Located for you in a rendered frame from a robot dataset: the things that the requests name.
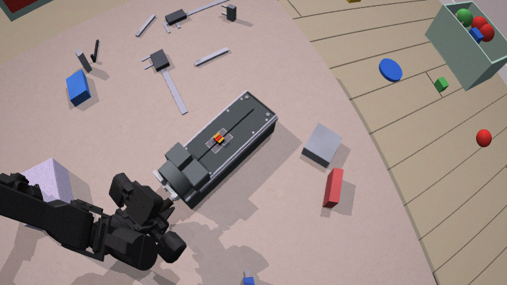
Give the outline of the red rectangular block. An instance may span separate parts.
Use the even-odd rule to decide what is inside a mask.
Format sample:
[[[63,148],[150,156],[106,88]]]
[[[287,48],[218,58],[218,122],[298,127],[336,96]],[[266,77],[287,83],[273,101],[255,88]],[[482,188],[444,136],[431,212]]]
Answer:
[[[327,177],[325,197],[322,207],[333,208],[339,203],[342,180],[343,169],[333,168]]]

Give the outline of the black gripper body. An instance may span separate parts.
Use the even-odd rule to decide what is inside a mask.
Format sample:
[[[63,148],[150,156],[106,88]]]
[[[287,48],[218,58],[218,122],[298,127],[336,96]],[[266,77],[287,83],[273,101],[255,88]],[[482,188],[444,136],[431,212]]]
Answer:
[[[117,218],[121,222],[123,227],[132,229],[136,232],[140,232],[133,227],[135,223],[131,219],[129,218],[125,219],[120,214],[123,211],[121,207],[123,207],[124,205],[127,206],[127,204],[124,203],[126,199],[123,195],[121,195],[119,190],[121,186],[123,184],[126,184],[127,182],[131,181],[125,175],[125,173],[116,174],[112,180],[109,195],[119,208],[116,209],[116,213],[111,216]],[[174,263],[174,261],[177,261],[182,252],[184,252],[184,250],[186,249],[187,247],[186,242],[182,238],[180,238],[176,232],[168,231],[163,235],[163,232],[166,229],[165,223],[159,217],[157,217],[155,220],[158,222],[157,228],[149,232],[140,232],[140,233],[145,235],[149,234],[150,237],[152,237],[154,241],[157,242],[156,246],[158,247],[158,254],[165,260],[166,263]]]

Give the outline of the blue rectangular block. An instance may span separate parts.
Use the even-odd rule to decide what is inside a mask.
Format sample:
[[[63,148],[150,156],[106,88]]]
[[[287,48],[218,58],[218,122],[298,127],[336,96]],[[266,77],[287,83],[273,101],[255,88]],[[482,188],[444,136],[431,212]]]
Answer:
[[[66,79],[70,101],[75,107],[91,97],[82,69]]]

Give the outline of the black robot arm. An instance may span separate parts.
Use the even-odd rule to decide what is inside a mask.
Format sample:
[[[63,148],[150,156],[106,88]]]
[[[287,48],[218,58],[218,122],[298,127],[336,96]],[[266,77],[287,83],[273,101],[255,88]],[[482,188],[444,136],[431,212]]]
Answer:
[[[127,207],[120,214],[131,219],[133,227],[149,232],[158,227],[155,220],[163,199],[148,185],[127,182],[119,190]],[[93,214],[101,216],[97,222]],[[156,263],[158,247],[150,236],[125,228],[103,208],[80,199],[70,204],[61,200],[45,202],[38,184],[29,185],[25,175],[0,174],[0,215],[45,230],[61,246],[87,257],[103,261],[110,254],[139,270]],[[92,252],[86,248],[92,248]]]

